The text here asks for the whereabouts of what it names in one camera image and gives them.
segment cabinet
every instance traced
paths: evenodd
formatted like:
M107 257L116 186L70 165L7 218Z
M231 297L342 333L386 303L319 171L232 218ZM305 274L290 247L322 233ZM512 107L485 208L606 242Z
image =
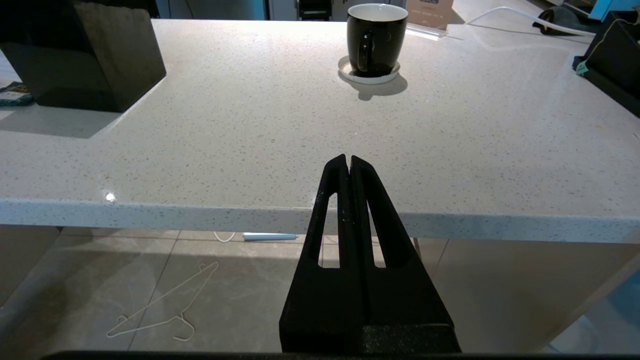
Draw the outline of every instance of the cabinet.
M298 0L270 0L271 20L298 20Z
M333 0L333 21L347 21L347 10L360 4L391 4L403 7L406 0Z

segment black mug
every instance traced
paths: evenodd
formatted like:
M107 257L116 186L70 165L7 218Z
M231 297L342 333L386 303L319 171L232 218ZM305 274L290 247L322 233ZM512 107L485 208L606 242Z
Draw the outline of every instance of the black mug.
M355 75L378 78L396 65L409 13L398 6L362 4L349 8L347 44Z

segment white saucer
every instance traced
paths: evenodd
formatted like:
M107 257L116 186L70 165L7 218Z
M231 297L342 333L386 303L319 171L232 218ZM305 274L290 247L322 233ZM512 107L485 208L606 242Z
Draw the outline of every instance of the white saucer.
M353 72L353 68L351 67L351 62L349 61L349 56L345 56L338 61L338 68L340 69L340 73L347 80L353 81L354 83L366 84L366 85L377 85L384 84L392 81L398 75L398 71L400 71L400 64L396 62L396 65L391 70L391 74L380 76L378 78L363 78L360 76L356 76Z

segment tiled floor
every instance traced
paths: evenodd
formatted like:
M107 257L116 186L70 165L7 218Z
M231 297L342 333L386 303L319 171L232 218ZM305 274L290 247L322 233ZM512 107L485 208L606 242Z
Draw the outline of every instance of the tiled floor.
M226 239L230 233L218 233ZM66 228L0 309L0 359L38 359L61 350L279 352L278 319L304 236L220 243L212 232ZM384 266L374 241L376 264ZM199 271L219 267L180 321L107 338L131 315ZM338 267L336 236L325 236L319 264ZM168 320L208 273L163 298L118 331Z

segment kitchen island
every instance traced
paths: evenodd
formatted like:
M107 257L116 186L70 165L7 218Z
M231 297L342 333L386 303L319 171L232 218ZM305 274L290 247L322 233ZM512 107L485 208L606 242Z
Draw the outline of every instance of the kitchen island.
M464 350L543 345L635 268L640 123L571 69L590 38L409 32L400 76L365 86L338 75L345 23L154 28L167 76L124 114L0 110L0 223L304 233L324 164L345 153L374 165L410 236L627 246L590 248L605 275L584 274L562 306L514 310L536 326L485 329L527 341L461 339ZM466 308L449 306L461 331L473 329Z

